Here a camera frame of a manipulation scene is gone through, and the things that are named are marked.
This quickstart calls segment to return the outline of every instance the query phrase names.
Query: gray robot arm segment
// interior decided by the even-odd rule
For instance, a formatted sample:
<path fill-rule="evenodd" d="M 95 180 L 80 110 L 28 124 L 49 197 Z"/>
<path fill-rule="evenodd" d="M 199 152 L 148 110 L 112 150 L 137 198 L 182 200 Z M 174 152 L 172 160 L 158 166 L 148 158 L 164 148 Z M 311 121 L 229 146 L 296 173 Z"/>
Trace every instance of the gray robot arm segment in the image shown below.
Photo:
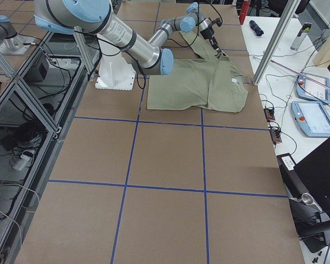
<path fill-rule="evenodd" d="M 198 4 L 193 3 L 187 9 L 187 16 L 165 20 L 162 30 L 158 30 L 149 41 L 146 41 L 111 11 L 108 0 L 93 0 L 92 4 L 89 0 L 34 2 L 38 26 L 63 34 L 73 34 L 75 26 L 80 26 L 91 34 L 99 33 L 121 51 L 132 56 L 136 71 L 149 75 L 166 75 L 172 71 L 172 52 L 169 49 L 161 49 L 161 46 L 173 31 L 179 29 L 178 26 L 189 32 L 199 23 L 199 29 L 204 32 L 209 21 L 200 12 Z"/>

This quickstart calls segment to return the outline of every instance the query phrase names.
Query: table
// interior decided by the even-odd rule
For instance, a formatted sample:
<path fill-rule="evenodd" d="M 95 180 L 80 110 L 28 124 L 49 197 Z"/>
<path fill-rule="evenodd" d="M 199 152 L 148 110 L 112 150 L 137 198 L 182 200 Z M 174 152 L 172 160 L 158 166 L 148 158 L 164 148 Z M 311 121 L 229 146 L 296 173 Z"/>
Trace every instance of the table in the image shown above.
<path fill-rule="evenodd" d="M 118 16 L 148 39 L 187 6 L 123 2 Z M 89 83 L 16 264 L 303 262 L 236 9 L 217 8 L 244 110 L 151 111 L 147 87 Z"/>
<path fill-rule="evenodd" d="M 255 36 L 254 32 L 249 27 L 249 21 L 254 20 L 257 22 L 257 24 L 261 27 L 261 29 L 264 31 L 264 35 L 262 37 Z M 263 54 L 263 51 L 266 49 L 268 42 L 275 30 L 275 27 L 279 21 L 279 18 L 264 18 L 264 17 L 249 17 L 247 16 L 245 19 L 245 23 L 242 26 L 242 32 L 245 38 L 245 42 L 247 45 L 247 50 L 250 54 L 250 61 L 253 68 L 253 71 L 255 71 L 258 67 L 259 60 L 254 57 L 254 55 L 261 55 Z M 280 62 L 281 64 L 292 68 L 296 71 L 300 71 L 302 67 L 304 66 L 305 62 L 311 56 L 311 54 L 314 51 L 314 46 L 312 45 L 311 40 L 307 37 L 303 43 L 301 44 L 299 51 L 303 51 L 307 49 L 306 51 L 296 53 L 295 51 L 290 49 L 290 45 L 293 42 L 294 38 L 296 37 L 299 29 L 301 28 L 301 24 L 299 23 L 298 19 L 292 19 L 281 42 L 278 45 L 277 50 L 275 51 L 275 56 L 272 59 Z M 279 57 L 284 55 L 292 55 L 296 53 L 296 55 L 293 56 L 286 56 L 286 57 Z M 308 65 L 313 65 L 312 59 L 316 55 L 314 53 L 309 61 Z M 316 67 L 309 67 L 305 70 L 309 73 L 314 73 L 317 75 L 323 75 L 330 79 L 330 72 L 327 68 L 316 68 Z M 278 78 L 275 76 L 269 76 L 269 74 L 273 75 L 294 75 L 293 73 L 271 63 L 269 67 L 267 68 L 265 72 L 268 78 L 268 81 L 270 82 L 273 93 L 284 100 L 287 100 L 290 97 L 288 106 L 286 108 L 286 112 L 284 114 L 284 109 L 276 109 L 275 110 L 275 117 L 278 124 L 282 124 L 282 131 L 290 135 L 294 138 L 294 140 L 297 142 L 297 150 L 292 155 L 293 159 L 298 163 L 300 160 L 302 160 L 305 156 L 307 156 L 311 151 L 313 151 L 317 146 L 319 146 L 322 142 L 325 141 L 325 138 L 310 138 L 303 135 L 303 133 L 300 131 L 296 121 L 294 120 L 292 111 L 290 109 L 290 102 L 291 101 L 304 101 L 297 97 L 296 91 L 294 89 L 294 81 L 295 77 L 288 76 L 283 78 Z M 284 106 L 284 103 L 274 97 L 271 94 L 271 90 L 269 88 L 269 85 L 265 78 L 262 78 L 258 85 L 259 93 L 266 95 L 268 100 L 271 101 L 275 107 L 277 106 Z M 330 108 L 325 106 L 327 111 L 330 115 Z M 277 144 L 275 153 L 276 155 L 280 155 L 283 153 L 292 153 L 294 151 L 294 143 L 291 139 L 289 139 L 287 136 L 282 135 L 282 143 Z M 302 248 L 304 249 L 304 256 L 306 263 L 309 263 L 313 260 L 315 257 L 315 254 L 311 254 L 308 249 L 305 247 L 303 243 L 301 243 Z"/>

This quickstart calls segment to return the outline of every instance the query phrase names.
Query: metal pole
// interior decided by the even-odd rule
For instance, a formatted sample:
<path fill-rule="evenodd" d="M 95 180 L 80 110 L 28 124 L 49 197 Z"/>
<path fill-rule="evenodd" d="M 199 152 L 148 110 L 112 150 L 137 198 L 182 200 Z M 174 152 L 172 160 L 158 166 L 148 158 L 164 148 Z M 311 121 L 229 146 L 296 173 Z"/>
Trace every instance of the metal pole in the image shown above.
<path fill-rule="evenodd" d="M 5 72 L 6 76 L 14 78 L 15 70 L 11 67 L 11 65 L 5 60 L 4 56 L 2 56 L 0 52 L 0 67 Z"/>
<path fill-rule="evenodd" d="M 260 61 L 260 64 L 258 66 L 258 69 L 254 75 L 253 78 L 253 84 L 258 85 L 259 81 L 263 77 L 263 74 L 268 67 L 268 63 L 270 62 L 277 45 L 279 44 L 288 24 L 290 23 L 290 20 L 295 13 L 299 3 L 301 0 L 289 0 L 287 2 L 287 5 L 285 7 L 284 12 L 282 13 L 282 16 L 279 20 L 279 23 L 276 26 L 275 32 L 273 36 L 271 37 L 271 40 L 265 50 L 264 56 L 262 60 Z"/>
<path fill-rule="evenodd" d="M 82 31 L 82 28 L 80 26 L 75 26 L 75 31 L 81 32 Z M 83 36 L 83 34 L 80 34 L 80 33 L 75 33 L 73 35 L 75 37 L 75 41 L 77 43 L 77 47 L 78 47 L 78 49 L 79 49 L 79 51 L 81 53 L 83 62 L 86 65 L 86 69 L 87 69 L 87 71 L 88 71 L 89 74 L 92 74 L 94 65 L 93 65 L 93 61 L 92 61 L 92 58 L 90 56 L 88 47 L 86 45 L 84 36 Z"/>
<path fill-rule="evenodd" d="M 303 73 L 299 73 L 298 71 L 292 70 L 292 69 L 290 69 L 290 68 L 288 68 L 288 67 L 286 67 L 286 66 L 284 66 L 284 65 L 282 65 L 282 64 L 280 64 L 280 63 L 278 63 L 278 62 L 276 62 L 276 61 L 274 61 L 274 60 L 270 60 L 270 61 L 271 61 L 272 63 L 275 63 L 276 65 L 279 65 L 280 67 L 282 67 L 282 68 L 284 68 L 284 69 L 290 70 L 291 72 L 293 72 L 293 73 L 295 73 L 295 74 L 297 74 L 297 75 L 303 76 L 303 77 L 306 78 L 307 80 L 310 80 L 310 81 L 312 81 L 312 82 L 315 83 L 315 84 L 319 84 L 320 86 L 323 86 L 326 90 L 329 90 L 329 91 L 330 91 L 330 87 L 329 87 L 329 86 L 326 86 L 325 84 L 322 84 L 321 82 L 318 82 L 318 81 L 316 81 L 316 80 L 314 80 L 314 79 L 308 77 L 307 75 L 305 75 L 305 74 L 303 74 Z"/>

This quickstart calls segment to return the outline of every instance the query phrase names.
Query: metal frame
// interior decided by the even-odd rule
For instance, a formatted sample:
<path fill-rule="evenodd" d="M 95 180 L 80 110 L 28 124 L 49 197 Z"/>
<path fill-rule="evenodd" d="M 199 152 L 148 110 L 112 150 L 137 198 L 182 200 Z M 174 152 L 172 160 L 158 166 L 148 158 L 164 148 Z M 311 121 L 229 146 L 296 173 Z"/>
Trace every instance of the metal frame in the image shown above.
<path fill-rule="evenodd" d="M 14 78 L 15 77 L 15 70 L 11 67 L 11 65 L 6 61 L 4 56 L 2 56 L 0 52 L 0 67 L 3 69 L 5 72 L 6 76 Z"/>
<path fill-rule="evenodd" d="M 285 30 L 286 30 L 288 24 L 290 23 L 291 18 L 293 16 L 293 14 L 295 13 L 300 2 L 301 2 L 301 0 L 289 0 L 287 2 L 285 10 L 282 13 L 279 23 L 276 26 L 274 34 L 270 39 L 270 42 L 265 50 L 264 56 L 262 57 L 262 60 L 260 61 L 260 64 L 254 75 L 253 85 L 258 85 L 258 83 L 262 79 L 264 72 L 265 72 L 266 68 L 268 67 L 268 64 L 269 64 L 272 56 L 274 55 L 274 52 L 275 52 L 278 44 L 280 43 L 280 40 L 281 40 L 283 34 L 285 33 Z"/>

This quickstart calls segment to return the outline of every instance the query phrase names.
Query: power adapter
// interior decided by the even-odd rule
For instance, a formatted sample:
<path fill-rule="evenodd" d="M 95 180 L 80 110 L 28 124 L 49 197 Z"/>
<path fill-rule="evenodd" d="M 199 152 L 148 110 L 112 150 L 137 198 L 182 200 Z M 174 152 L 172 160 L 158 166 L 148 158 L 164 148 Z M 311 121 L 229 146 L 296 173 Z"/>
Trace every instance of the power adapter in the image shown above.
<path fill-rule="evenodd" d="M 274 145 L 282 142 L 280 129 L 270 128 L 269 133 Z"/>
<path fill-rule="evenodd" d="M 267 120 L 267 122 L 269 121 L 275 121 L 275 115 L 274 115 L 274 109 L 271 109 L 271 108 L 264 108 L 264 115 L 265 115 L 265 118 Z"/>
<path fill-rule="evenodd" d="M 22 171 L 26 167 L 27 163 L 33 159 L 35 150 L 25 150 L 22 152 L 19 159 L 12 165 L 15 171 Z"/>

